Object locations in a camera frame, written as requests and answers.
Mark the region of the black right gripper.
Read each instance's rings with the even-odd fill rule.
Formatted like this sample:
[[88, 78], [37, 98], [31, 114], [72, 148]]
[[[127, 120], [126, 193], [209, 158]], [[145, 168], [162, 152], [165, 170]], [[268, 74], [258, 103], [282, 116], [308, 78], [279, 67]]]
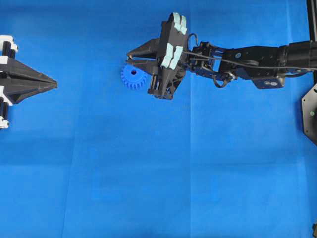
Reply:
[[148, 93], [159, 99], [173, 99], [173, 95], [186, 75], [183, 53], [188, 49], [188, 31], [186, 17], [177, 12], [171, 13], [167, 21], [162, 22], [160, 38], [153, 38], [129, 51], [126, 63], [153, 75]]

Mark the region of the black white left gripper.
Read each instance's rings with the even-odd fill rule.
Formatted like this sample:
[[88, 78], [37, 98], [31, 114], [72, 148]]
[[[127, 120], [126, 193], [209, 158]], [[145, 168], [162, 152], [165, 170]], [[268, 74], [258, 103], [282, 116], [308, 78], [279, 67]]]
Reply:
[[[18, 46], [15, 44], [13, 36], [0, 36], [0, 51], [2, 52], [2, 55], [0, 56], [0, 128], [7, 129], [9, 127], [9, 106], [19, 104], [26, 98], [57, 88], [57, 82], [15, 60], [15, 55], [18, 52]], [[9, 86], [8, 74], [18, 76], [23, 79], [49, 83], [54, 86], [40, 88]]]

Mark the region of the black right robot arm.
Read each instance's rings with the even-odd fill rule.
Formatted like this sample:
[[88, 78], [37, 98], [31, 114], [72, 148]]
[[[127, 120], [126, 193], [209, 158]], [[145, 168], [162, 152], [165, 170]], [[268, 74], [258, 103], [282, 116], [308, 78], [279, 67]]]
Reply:
[[258, 89], [275, 89], [284, 87], [286, 78], [317, 69], [315, 41], [236, 49], [197, 42], [189, 48], [190, 37], [186, 17], [173, 12], [158, 38], [128, 52], [126, 62], [151, 76], [150, 95], [171, 100], [187, 72], [211, 79], [217, 88], [241, 78]]

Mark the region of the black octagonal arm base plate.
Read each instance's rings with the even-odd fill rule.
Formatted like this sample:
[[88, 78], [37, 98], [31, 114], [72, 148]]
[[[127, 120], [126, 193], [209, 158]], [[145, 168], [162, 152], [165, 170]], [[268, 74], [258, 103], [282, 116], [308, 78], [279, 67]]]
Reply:
[[317, 85], [315, 84], [302, 98], [303, 132], [317, 145]]

